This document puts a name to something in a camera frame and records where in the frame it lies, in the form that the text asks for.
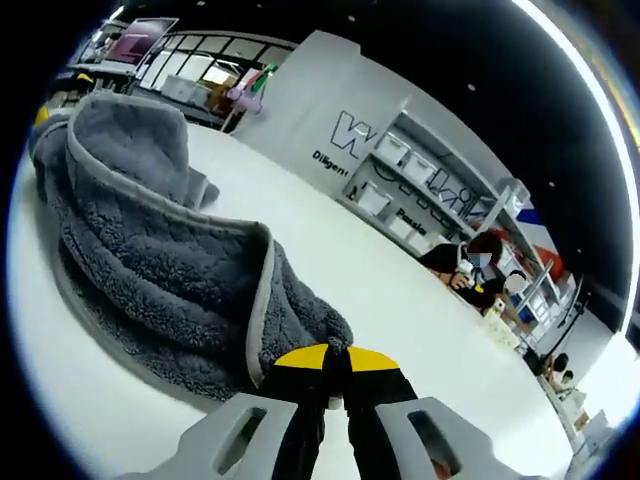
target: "white shelf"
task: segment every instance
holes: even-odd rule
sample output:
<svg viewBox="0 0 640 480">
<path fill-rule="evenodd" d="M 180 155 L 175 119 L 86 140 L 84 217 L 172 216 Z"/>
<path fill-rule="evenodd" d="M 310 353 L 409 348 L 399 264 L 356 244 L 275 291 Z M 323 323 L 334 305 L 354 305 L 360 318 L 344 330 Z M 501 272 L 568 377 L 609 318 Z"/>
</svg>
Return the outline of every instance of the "white shelf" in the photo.
<svg viewBox="0 0 640 480">
<path fill-rule="evenodd" d="M 536 275 L 544 273 L 545 265 L 542 263 L 540 255 L 536 248 L 529 242 L 529 239 L 524 234 L 520 225 L 515 218 L 513 218 L 506 210 L 502 209 L 498 215 L 497 223 L 504 228 L 514 240 L 515 245 L 520 249 L 522 254 L 529 260 L 529 263 L 536 269 Z M 545 279 L 541 285 L 542 288 L 551 296 L 552 300 L 556 303 L 560 303 L 560 293 L 551 275 L 548 273 L 545 275 Z"/>
<path fill-rule="evenodd" d="M 421 122 L 412 116 L 408 112 L 402 112 L 393 125 L 392 132 L 395 134 L 398 131 L 401 134 L 401 140 L 407 143 L 411 148 L 418 148 L 418 150 L 427 150 L 434 156 L 436 161 L 442 165 L 450 173 L 458 177 L 465 186 L 473 190 L 479 197 L 489 199 L 491 202 L 504 203 L 502 195 L 498 193 L 496 188 L 491 185 L 485 178 L 478 172 L 478 170 L 462 155 L 455 151 L 445 141 L 439 139 L 428 128 L 421 124 Z M 422 194 L 427 200 L 430 201 L 435 207 L 437 207 L 445 216 L 447 216 L 460 230 L 469 237 L 476 235 L 476 231 L 469 226 L 464 220 L 460 218 L 455 212 L 449 209 L 433 192 L 431 192 L 426 185 L 421 185 L 411 177 L 407 176 L 401 168 L 397 165 L 386 161 L 384 158 L 380 158 L 375 152 L 371 157 L 378 162 L 381 162 L 387 169 L 393 171 L 397 176 L 406 181 L 411 187 Z M 528 260 L 528 264 L 534 271 L 536 277 L 544 275 L 544 279 L 539 288 L 542 288 L 553 302 L 560 303 L 560 294 L 558 288 L 553 283 L 551 276 L 545 273 L 545 265 L 540 259 L 540 255 L 536 248 L 531 244 L 525 233 L 520 228 L 520 225 L 503 207 L 504 205 L 494 206 L 493 215 L 497 215 L 496 221 L 488 219 L 491 222 L 490 226 L 494 226 L 496 223 L 504 228 L 512 237 L 513 243 L 523 253 Z"/>
<path fill-rule="evenodd" d="M 336 202 L 342 205 L 347 210 L 349 210 L 351 213 L 357 216 L 360 220 L 367 223 L 369 226 L 375 228 L 378 232 L 380 232 L 382 235 L 387 237 L 397 246 L 402 248 L 405 252 L 407 252 L 412 257 L 420 258 L 422 256 L 422 254 L 418 250 L 416 250 L 411 245 L 409 245 L 409 243 L 407 243 L 406 240 L 404 240 L 403 238 L 400 238 L 398 235 L 392 232 L 380 219 L 374 217 L 369 212 L 362 210 L 360 207 L 358 207 L 358 205 L 355 202 L 352 202 L 351 200 L 345 197 L 336 198 Z"/>
<path fill-rule="evenodd" d="M 442 203 L 442 200 L 440 200 L 436 194 L 429 190 L 426 185 L 418 183 L 413 178 L 408 176 L 400 167 L 391 162 L 388 162 L 384 158 L 381 158 L 376 154 L 375 151 L 371 153 L 370 157 L 378 163 L 381 163 L 385 168 L 391 170 L 403 181 L 408 183 L 414 190 L 416 190 L 423 197 L 429 200 L 429 202 L 431 202 L 431 204 L 437 207 L 438 210 L 444 213 L 449 218 L 449 220 L 455 223 L 465 235 L 467 235 L 468 237 L 473 237 L 476 234 L 476 231 L 473 228 L 467 225 L 455 212 L 453 212 L 444 203 Z"/>
<path fill-rule="evenodd" d="M 439 163 L 444 165 L 451 173 L 470 187 L 481 197 L 489 197 L 496 200 L 498 191 L 485 180 L 478 170 L 469 161 L 449 146 L 445 141 L 435 136 L 428 128 L 424 127 L 418 119 L 409 112 L 402 112 L 395 123 L 396 128 L 414 137 L 425 148 L 435 155 Z"/>
</svg>

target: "gray wall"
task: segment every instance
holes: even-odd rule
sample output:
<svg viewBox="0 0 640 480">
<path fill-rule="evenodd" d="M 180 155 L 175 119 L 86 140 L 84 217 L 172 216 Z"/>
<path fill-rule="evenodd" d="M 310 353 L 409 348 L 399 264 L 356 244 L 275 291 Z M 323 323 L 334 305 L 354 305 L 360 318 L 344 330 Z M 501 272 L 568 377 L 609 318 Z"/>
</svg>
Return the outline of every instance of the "gray wall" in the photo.
<svg viewBox="0 0 640 480">
<path fill-rule="evenodd" d="M 355 172 L 403 110 L 490 182 L 509 176 L 480 138 L 436 100 L 362 57 L 359 45 L 324 32 L 310 35 L 287 58 L 270 79 L 264 104 L 267 116 L 245 115 L 234 136 L 331 197 L 348 182 L 333 165 Z M 343 112 L 353 119 L 351 134 L 361 136 L 346 148 L 332 142 Z M 331 163 L 314 159 L 316 151 Z"/>
</svg>

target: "small bottle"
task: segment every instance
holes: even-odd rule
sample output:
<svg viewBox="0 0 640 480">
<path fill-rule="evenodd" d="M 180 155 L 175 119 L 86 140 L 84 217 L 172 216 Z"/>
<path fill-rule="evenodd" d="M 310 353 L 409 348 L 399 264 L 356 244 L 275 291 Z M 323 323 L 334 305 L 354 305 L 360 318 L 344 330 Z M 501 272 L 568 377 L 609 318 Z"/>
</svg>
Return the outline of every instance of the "small bottle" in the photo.
<svg viewBox="0 0 640 480">
<path fill-rule="evenodd" d="M 504 312 L 505 304 L 500 298 L 496 298 L 495 302 L 493 302 L 493 306 L 489 309 L 493 312 L 497 317 L 501 317 Z"/>
<path fill-rule="evenodd" d="M 473 288 L 475 280 L 473 278 L 473 264 L 469 260 L 461 260 L 456 269 L 458 273 L 462 273 L 467 277 L 467 283 L 469 288 Z"/>
</svg>

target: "gray towel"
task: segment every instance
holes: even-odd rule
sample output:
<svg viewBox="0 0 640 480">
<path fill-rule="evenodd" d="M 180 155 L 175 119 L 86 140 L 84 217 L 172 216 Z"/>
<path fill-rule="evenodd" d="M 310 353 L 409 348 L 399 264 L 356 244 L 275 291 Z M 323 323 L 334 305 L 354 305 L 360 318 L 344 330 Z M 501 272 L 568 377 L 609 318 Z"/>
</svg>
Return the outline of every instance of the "gray towel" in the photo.
<svg viewBox="0 0 640 480">
<path fill-rule="evenodd" d="M 265 225 L 197 211 L 219 192 L 188 166 L 178 110 L 93 94 L 35 129 L 29 149 L 73 293 L 146 370 L 225 400 L 294 348 L 351 344 Z"/>
</svg>

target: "white table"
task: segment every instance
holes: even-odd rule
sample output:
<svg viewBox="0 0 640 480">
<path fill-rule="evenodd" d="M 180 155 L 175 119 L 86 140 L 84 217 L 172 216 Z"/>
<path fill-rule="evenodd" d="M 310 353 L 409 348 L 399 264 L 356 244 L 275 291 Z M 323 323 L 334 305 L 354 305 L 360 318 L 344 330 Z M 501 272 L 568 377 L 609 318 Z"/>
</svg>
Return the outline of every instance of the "white table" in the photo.
<svg viewBox="0 0 640 480">
<path fill-rule="evenodd" d="M 189 127 L 191 164 L 221 189 L 211 214 L 259 220 L 297 274 L 350 322 L 358 346 L 401 365 L 484 430 L 523 474 L 562 478 L 571 447 L 535 377 L 496 348 L 458 299 L 415 260 L 333 200 L 217 131 Z M 69 448 L 100 476 L 146 471 L 203 413 L 140 382 L 101 350 L 60 298 L 38 228 L 33 168 L 20 167 L 9 229 L 9 293 L 22 361 Z M 344 412 L 327 413 L 314 479 L 357 479 Z"/>
</svg>

